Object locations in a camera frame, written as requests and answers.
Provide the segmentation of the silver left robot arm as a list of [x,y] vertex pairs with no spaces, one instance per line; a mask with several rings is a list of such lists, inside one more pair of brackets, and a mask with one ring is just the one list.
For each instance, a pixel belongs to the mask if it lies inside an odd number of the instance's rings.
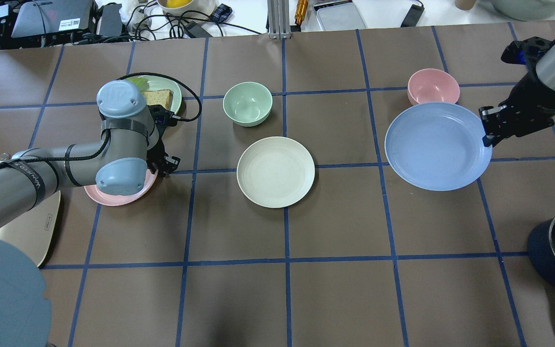
[[[67,147],[31,148],[0,162],[0,227],[34,209],[63,187],[94,185],[113,196],[131,196],[145,186],[147,171],[175,172],[161,140],[166,127],[186,118],[149,105],[132,81],[108,82],[97,93],[100,140]],[[46,347],[51,302],[39,268],[0,240],[0,347]]]

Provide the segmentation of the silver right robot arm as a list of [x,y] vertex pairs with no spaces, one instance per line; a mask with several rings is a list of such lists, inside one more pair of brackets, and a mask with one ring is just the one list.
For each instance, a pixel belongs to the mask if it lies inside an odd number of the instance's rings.
[[498,106],[479,108],[485,147],[495,147],[512,136],[523,137],[555,124],[555,39],[512,41],[501,60],[524,65],[527,72]]

